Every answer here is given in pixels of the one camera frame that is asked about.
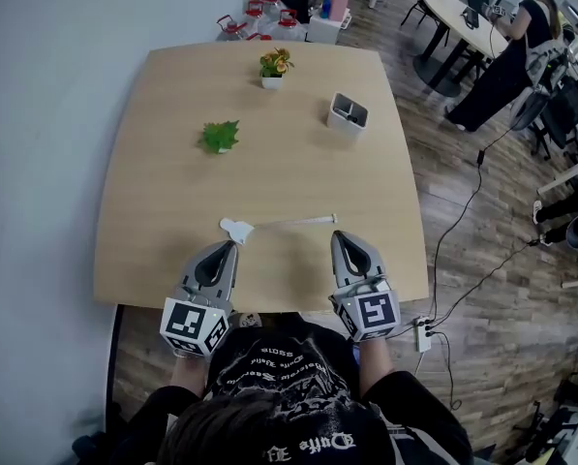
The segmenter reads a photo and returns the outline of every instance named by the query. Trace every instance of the woman in black dress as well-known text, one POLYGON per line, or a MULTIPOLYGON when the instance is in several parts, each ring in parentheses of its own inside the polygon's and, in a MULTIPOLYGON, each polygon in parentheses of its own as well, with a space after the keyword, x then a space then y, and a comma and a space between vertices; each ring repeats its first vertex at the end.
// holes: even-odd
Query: woman in black dress
POLYGON ((555 0, 523 0, 513 23, 494 21, 508 47, 475 83, 455 109, 446 108, 447 119, 462 131, 476 131, 482 124, 531 86, 525 70, 526 36, 529 48, 557 39, 562 27, 555 0))

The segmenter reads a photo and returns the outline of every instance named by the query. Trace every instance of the black t-shirt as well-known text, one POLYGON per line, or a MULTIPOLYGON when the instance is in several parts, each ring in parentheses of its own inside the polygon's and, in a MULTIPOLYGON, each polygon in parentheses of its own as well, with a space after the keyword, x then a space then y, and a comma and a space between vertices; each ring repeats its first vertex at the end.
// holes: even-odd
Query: black t-shirt
MULTIPOLYGON (((394 464, 399 452, 407 464, 472 463, 465 429, 410 373, 387 375, 360 399, 351 344, 318 325, 231 332, 213 357, 204 398, 252 390, 276 402, 253 454, 259 463, 394 464)), ((196 401, 184 388, 156 391, 110 463, 153 461, 167 412, 180 415, 196 401)))
MULTIPOLYGON (((549 29, 549 20, 540 4, 534 0, 523 0, 523 2, 519 4, 519 8, 521 7, 528 11, 532 17, 528 30, 526 31, 528 36, 528 46, 530 48, 535 48, 544 42, 551 40, 552 36, 551 30, 549 29)), ((525 36, 520 40, 510 40, 510 44, 505 50, 505 55, 507 58, 514 57, 515 61, 523 64, 523 67, 525 67, 525 46, 525 36)))

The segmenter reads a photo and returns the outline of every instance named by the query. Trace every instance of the long hair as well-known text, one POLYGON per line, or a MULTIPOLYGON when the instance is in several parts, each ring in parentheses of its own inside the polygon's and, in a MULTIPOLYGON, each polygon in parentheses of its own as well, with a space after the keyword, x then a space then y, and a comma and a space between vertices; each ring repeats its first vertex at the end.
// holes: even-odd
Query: long hair
POLYGON ((170 429, 157 465, 261 462, 274 398, 263 391, 219 396, 189 407, 170 429))
POLYGON ((558 4, 555 0, 546 0, 545 4, 549 8, 549 29, 553 39, 557 39, 562 32, 560 17, 558 16, 558 4))

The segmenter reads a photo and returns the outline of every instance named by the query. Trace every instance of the pink box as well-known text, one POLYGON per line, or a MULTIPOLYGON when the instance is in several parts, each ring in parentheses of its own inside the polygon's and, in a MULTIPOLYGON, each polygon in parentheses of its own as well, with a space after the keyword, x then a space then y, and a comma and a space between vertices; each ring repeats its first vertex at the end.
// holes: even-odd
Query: pink box
POLYGON ((331 0, 329 20, 343 20, 349 0, 331 0))

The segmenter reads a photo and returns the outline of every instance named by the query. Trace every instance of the round table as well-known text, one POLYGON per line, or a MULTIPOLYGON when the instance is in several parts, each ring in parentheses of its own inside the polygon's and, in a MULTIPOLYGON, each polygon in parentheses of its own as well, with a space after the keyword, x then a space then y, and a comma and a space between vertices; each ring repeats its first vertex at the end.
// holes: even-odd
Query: round table
POLYGON ((508 42, 493 24, 478 15, 479 26, 470 29, 462 16, 467 5, 460 0, 424 0, 427 7, 439 19, 437 31, 421 55, 413 59, 413 67, 420 78, 435 91, 446 97, 456 97, 461 93, 461 80, 485 56, 498 57, 508 46, 508 42), (448 29, 454 30, 461 36, 458 45, 451 51, 445 62, 441 62, 431 55, 448 29), (461 71, 450 77, 450 68, 459 59, 461 54, 472 47, 475 52, 461 71))

